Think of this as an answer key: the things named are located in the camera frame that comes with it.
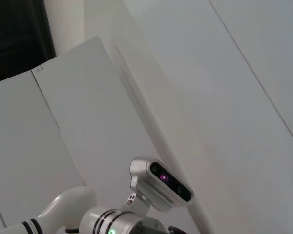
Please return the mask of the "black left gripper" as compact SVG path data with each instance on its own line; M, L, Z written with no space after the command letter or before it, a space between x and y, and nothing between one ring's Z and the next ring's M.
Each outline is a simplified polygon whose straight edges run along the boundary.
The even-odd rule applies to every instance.
M167 234L165 227L155 219L142 219L136 227L138 234Z

